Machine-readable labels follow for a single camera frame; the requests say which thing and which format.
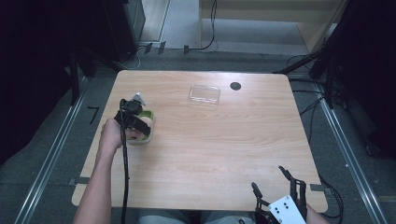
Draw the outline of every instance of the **gray carpet floor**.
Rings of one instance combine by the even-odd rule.
[[[171,0],[162,41],[168,48],[198,47],[199,1]],[[210,19],[202,20],[202,47],[209,44],[213,30]],[[215,19],[215,44],[209,49],[226,52],[306,54],[307,49],[295,22]]]
[[[191,51],[184,55],[181,50],[165,50],[163,54],[159,55],[158,51],[154,49],[148,54],[142,52],[139,54],[140,65],[138,69],[265,73],[284,68],[290,57],[290,55],[260,53],[203,53],[197,51]],[[136,67],[139,60],[131,60],[124,65]],[[89,78],[89,85],[82,106],[50,174],[49,182],[33,212],[30,223],[70,223],[73,220],[77,208],[71,204],[74,186],[68,185],[68,181],[70,178],[79,176],[108,95],[117,76],[114,71],[99,63],[96,66],[98,71],[95,77]],[[300,73],[304,72],[306,72],[306,68],[303,67],[300,69]],[[300,90],[312,91],[313,84],[292,81],[290,85],[293,90],[297,91],[294,96],[300,111],[303,111],[318,99],[314,93],[299,92]],[[42,124],[31,143],[2,165],[0,169],[0,223],[13,223],[16,220],[28,190],[46,159],[51,144],[70,107],[70,100],[71,93],[69,92]],[[89,109],[88,106],[100,108],[92,124],[90,122],[94,111]],[[395,161],[379,160],[367,156],[364,150],[365,144],[351,117],[341,106],[337,105],[334,110],[339,115],[339,121],[342,123],[348,140],[359,157],[361,166],[368,176],[375,194],[381,199],[381,206],[388,217],[389,223],[396,223],[396,215],[392,212],[395,205],[394,196],[392,200],[392,195],[395,192],[394,186],[396,186]],[[310,133],[311,113],[302,115],[307,137]],[[312,119],[310,146],[318,172],[342,196],[344,201],[343,223],[372,223],[320,106],[317,107]],[[327,200],[329,204],[327,214],[338,214],[334,197],[329,194]],[[252,201],[252,209],[254,209],[254,206],[255,202]],[[127,218],[134,220],[133,209],[128,211]],[[329,219],[331,223],[337,223],[337,220],[337,218]],[[119,208],[113,209],[112,222],[120,222]]]

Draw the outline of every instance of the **clear plastic container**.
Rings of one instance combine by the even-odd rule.
[[[190,91],[190,100],[205,105],[218,105],[220,89],[206,85],[193,85]]]

